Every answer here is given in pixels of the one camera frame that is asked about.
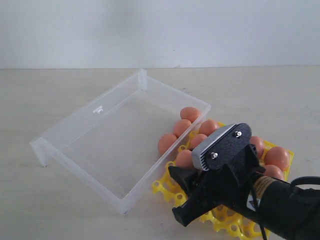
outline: yellow egg tray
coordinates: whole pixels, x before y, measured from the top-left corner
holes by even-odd
[[[225,124],[219,122],[220,126],[223,127]],[[182,151],[184,149],[189,149],[191,139],[197,135],[197,131],[192,131],[188,135],[188,141],[186,145],[181,145],[178,148],[178,151]],[[267,151],[270,148],[276,147],[277,145],[270,143],[268,141],[264,141],[266,150],[261,157],[260,163],[264,165],[264,157]],[[290,165],[289,168],[283,172],[284,179],[288,180],[288,175],[290,172],[290,167],[292,165],[294,159],[294,153],[288,150],[290,153]],[[166,202],[173,201],[174,207],[181,206],[187,200],[187,196],[185,192],[181,189],[181,187],[170,177],[168,167],[175,166],[174,161],[169,161],[165,165],[165,172],[161,179],[156,180],[152,184],[153,193],[161,192],[163,194],[164,200]],[[204,223],[205,221],[211,221],[213,224],[213,229],[216,232],[220,230],[226,230],[228,234],[232,237],[238,237],[241,240],[253,240],[258,237],[261,237],[262,234],[260,232],[259,225],[255,222],[248,220],[244,216],[232,211],[231,209],[221,205],[216,207],[213,210],[210,210],[206,214],[199,217],[199,220]],[[269,236],[270,231],[265,230],[267,236]]]

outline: white wall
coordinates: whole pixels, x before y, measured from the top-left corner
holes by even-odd
[[[319,0],[0,0],[0,68],[320,65]]]

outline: transparent plastic box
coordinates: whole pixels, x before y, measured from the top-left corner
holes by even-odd
[[[201,116],[160,157],[158,140],[172,132],[184,107],[199,109]],[[126,214],[210,108],[141,69],[30,144],[43,166],[55,159]]]

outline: black cable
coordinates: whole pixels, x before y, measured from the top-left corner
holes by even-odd
[[[255,212],[257,214],[257,221],[258,221],[258,224],[260,226],[262,238],[263,238],[263,240],[268,240],[267,235],[266,235],[266,231],[265,231],[265,228],[264,228],[262,216],[261,216],[260,210],[259,210],[259,204],[258,204],[258,200],[257,200],[256,190],[254,188],[254,185],[253,185],[252,181],[249,178],[247,180],[248,180],[249,185],[250,185],[251,194],[252,194],[253,203],[254,203],[254,208],[255,208]]]

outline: egg tray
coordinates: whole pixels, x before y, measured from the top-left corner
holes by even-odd
[[[219,125],[221,127],[225,126],[225,124],[221,122]],[[197,134],[197,131],[190,132],[187,143],[185,145],[181,145],[178,148],[178,152],[189,149],[191,139]],[[264,158],[268,150],[277,146],[268,141],[264,141],[264,144],[265,150],[260,159],[260,164],[262,166],[264,165]],[[288,175],[294,158],[294,153],[290,150],[288,150],[288,152],[290,154],[290,164],[288,169],[283,172],[285,181],[288,180]],[[187,196],[181,187],[170,177],[168,167],[175,165],[176,164],[174,161],[167,162],[162,178],[153,182],[152,191],[154,194],[161,192],[166,202],[173,201],[174,207],[178,207],[186,202]],[[219,232],[220,230],[226,230],[230,236],[238,237],[241,240],[253,240],[262,236],[258,224],[223,205],[220,205],[215,209],[203,214],[199,217],[199,220],[202,223],[205,221],[211,221],[213,224],[213,229],[216,232]],[[267,236],[269,236],[270,231],[267,229],[265,231]]]

